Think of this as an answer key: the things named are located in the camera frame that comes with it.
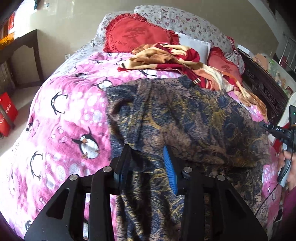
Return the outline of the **right hand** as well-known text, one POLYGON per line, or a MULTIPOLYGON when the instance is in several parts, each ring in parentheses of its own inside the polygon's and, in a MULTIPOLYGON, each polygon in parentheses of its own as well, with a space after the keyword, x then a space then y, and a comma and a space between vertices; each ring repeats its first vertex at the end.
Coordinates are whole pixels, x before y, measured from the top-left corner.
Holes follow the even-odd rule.
POLYGON ((295 153, 282 150, 278 156, 277 168, 280 172, 280 185, 287 184, 288 189, 292 191, 295 188, 295 153))

